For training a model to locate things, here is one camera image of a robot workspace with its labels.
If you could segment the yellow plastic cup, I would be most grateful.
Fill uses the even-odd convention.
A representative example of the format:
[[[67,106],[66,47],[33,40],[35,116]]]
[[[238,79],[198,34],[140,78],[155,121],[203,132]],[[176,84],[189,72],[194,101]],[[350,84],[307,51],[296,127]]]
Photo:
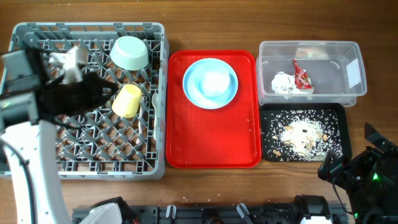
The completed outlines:
[[[141,96],[141,89],[137,85],[124,85],[114,99],[113,112],[120,117],[133,118],[138,111]]]

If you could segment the white plastic fork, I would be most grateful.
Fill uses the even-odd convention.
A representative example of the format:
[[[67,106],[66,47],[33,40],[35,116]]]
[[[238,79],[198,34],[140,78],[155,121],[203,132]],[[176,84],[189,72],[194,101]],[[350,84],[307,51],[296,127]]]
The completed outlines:
[[[140,145],[140,143],[142,142],[142,134],[143,134],[143,123],[141,121],[141,119],[143,118],[144,115],[144,109],[142,107],[139,108],[139,116],[138,116],[138,135],[137,135],[137,139],[136,139],[136,144]]]

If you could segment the rice and food scraps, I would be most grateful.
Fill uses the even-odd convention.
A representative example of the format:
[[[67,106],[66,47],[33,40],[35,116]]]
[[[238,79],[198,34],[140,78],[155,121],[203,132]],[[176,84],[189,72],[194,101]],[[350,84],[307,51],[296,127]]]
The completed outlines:
[[[322,161],[328,151],[343,155],[333,110],[261,111],[263,158],[270,162]]]

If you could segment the red snack wrapper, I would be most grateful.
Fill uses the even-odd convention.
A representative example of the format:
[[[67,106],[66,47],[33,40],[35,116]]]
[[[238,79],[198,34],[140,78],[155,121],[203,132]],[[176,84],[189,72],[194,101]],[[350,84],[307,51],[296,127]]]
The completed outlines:
[[[312,85],[310,84],[310,79],[306,70],[302,69],[295,59],[292,60],[292,64],[295,69],[295,86],[298,89],[311,89]]]

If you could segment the light blue plate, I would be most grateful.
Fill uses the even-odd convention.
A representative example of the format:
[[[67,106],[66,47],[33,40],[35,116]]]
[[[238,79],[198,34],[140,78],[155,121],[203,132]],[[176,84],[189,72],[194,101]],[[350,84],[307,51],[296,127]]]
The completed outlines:
[[[222,66],[229,71],[230,84],[228,89],[220,96],[207,98],[203,96],[194,84],[193,72],[201,66]],[[226,106],[236,96],[239,88],[238,76],[233,68],[226,62],[217,58],[204,58],[191,64],[183,76],[183,91],[186,97],[195,106],[207,110],[215,110]]]

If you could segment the white plastic spoon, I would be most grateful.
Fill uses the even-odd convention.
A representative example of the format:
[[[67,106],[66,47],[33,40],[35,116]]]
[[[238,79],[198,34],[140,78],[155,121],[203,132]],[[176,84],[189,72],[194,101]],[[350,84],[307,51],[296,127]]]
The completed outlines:
[[[158,106],[158,93],[154,93],[152,95],[152,106],[154,109],[154,125],[153,125],[153,138],[157,141],[157,125],[158,125],[158,118],[157,118],[157,106]]]

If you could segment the white tissue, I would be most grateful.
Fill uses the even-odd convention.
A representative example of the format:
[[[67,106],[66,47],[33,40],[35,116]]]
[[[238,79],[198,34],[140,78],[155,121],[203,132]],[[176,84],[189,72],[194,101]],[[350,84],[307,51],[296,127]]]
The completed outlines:
[[[277,72],[271,82],[272,90],[277,94],[312,94],[314,88],[299,89],[295,84],[295,77],[284,72]]]

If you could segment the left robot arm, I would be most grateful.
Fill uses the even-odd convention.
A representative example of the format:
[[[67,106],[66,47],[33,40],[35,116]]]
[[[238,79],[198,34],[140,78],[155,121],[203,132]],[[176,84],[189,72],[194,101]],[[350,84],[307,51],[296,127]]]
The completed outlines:
[[[85,114],[105,104],[117,84],[96,73],[82,81],[49,83],[40,75],[19,75],[1,95],[1,148],[11,169],[19,223],[70,223],[55,162],[58,115]]]

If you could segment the green bowl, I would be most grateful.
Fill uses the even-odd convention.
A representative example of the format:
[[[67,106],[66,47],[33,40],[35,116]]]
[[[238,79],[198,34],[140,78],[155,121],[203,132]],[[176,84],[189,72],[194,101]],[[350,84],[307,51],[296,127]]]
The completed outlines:
[[[118,38],[109,56],[116,66],[125,70],[137,71],[146,68],[149,64],[147,44],[133,36]]]

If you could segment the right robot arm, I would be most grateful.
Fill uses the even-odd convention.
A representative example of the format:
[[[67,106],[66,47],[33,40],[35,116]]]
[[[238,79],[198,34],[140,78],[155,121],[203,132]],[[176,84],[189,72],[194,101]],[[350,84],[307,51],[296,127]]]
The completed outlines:
[[[369,123],[364,138],[372,145],[350,160],[328,151],[318,177],[346,191],[356,223],[397,223],[397,145]]]

